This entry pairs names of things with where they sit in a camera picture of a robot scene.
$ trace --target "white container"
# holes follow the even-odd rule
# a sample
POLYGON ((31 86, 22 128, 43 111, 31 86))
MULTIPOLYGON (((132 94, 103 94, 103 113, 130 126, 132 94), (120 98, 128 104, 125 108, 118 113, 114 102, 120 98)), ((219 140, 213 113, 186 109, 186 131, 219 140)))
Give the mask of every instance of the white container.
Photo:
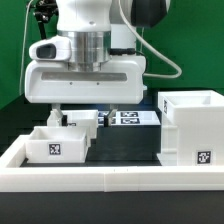
POLYGON ((224 165, 224 97, 214 91, 160 92, 162 154, 177 165, 224 165))
POLYGON ((85 127, 35 127, 26 141, 29 163, 83 163, 90 145, 85 127))
MULTIPOLYGON (((67 115, 68 126, 87 127, 91 139, 97 136, 98 111, 97 110, 63 110, 63 115, 67 115)), ((47 120, 49 127, 61 126, 61 118, 54 110, 47 120)))

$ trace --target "white robot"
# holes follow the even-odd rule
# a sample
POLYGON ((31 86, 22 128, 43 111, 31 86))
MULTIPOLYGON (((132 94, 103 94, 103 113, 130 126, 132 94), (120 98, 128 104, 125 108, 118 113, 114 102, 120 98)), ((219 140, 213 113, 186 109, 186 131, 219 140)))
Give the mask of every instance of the white robot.
MULTIPOLYGON (((43 7, 49 2, 39 4, 43 7)), ((169 3, 56 0, 57 36, 30 47, 33 61, 25 75, 26 98, 32 103, 51 104, 139 103, 143 98, 145 57, 130 50, 116 55, 122 50, 111 50, 111 23, 121 22, 121 7, 133 25, 153 26, 166 15, 169 3)))

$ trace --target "open box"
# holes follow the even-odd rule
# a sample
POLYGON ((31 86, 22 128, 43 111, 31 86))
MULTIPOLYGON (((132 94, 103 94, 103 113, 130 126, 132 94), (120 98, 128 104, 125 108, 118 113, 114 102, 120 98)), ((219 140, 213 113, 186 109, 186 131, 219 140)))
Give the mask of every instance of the open box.
POLYGON ((162 163, 224 165, 222 95, 214 91, 160 92, 158 107, 162 111, 162 163))
POLYGON ((84 163, 90 137, 86 127, 34 127, 25 147, 28 163, 84 163))

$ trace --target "green background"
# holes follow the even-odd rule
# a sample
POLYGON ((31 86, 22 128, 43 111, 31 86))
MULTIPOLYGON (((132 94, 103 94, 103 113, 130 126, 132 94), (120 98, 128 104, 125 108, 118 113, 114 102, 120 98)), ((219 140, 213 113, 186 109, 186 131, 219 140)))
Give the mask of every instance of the green background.
MULTIPOLYGON (((0 7, 0 108, 19 96, 19 78, 27 1, 2 1, 0 7)), ((176 80, 145 78, 150 88, 211 88, 224 93, 224 1, 172 0, 169 14, 144 38, 183 69, 176 80)), ((56 19, 47 25, 55 33, 56 19)), ((25 66, 29 46, 39 40, 37 23, 30 13, 25 66)), ((143 49, 148 72, 172 74, 172 68, 143 49)))

